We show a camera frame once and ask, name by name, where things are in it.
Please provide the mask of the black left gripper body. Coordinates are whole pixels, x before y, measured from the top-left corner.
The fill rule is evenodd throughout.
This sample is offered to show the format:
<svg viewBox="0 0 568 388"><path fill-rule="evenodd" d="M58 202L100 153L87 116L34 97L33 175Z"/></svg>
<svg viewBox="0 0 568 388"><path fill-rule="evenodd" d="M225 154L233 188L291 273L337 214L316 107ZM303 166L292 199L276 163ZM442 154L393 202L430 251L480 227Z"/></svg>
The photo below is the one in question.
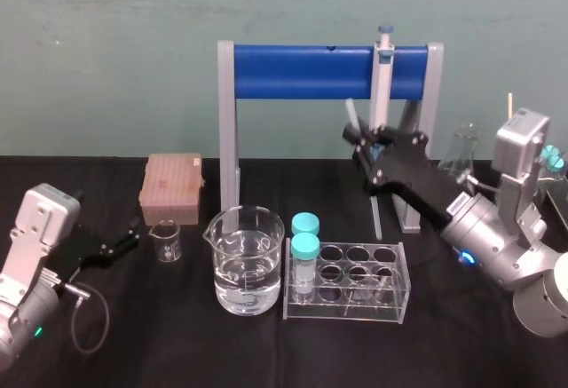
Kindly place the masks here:
<svg viewBox="0 0 568 388"><path fill-rule="evenodd" d="M68 283L85 268L106 265L114 253L112 242L88 226L76 225L52 252L52 271Z"/></svg>

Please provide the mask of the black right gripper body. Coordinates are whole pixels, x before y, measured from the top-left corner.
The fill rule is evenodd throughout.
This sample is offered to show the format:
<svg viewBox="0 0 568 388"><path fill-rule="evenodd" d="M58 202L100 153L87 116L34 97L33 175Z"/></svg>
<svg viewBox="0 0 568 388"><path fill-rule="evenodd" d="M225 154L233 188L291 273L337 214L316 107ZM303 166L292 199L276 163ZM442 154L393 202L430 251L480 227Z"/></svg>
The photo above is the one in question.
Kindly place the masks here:
<svg viewBox="0 0 568 388"><path fill-rule="evenodd" d="M382 170L379 193L398 195L438 231L453 220L449 207L465 188L447 172L430 163L425 147L428 137L420 132L390 128L391 143L381 145L378 166Z"/></svg>

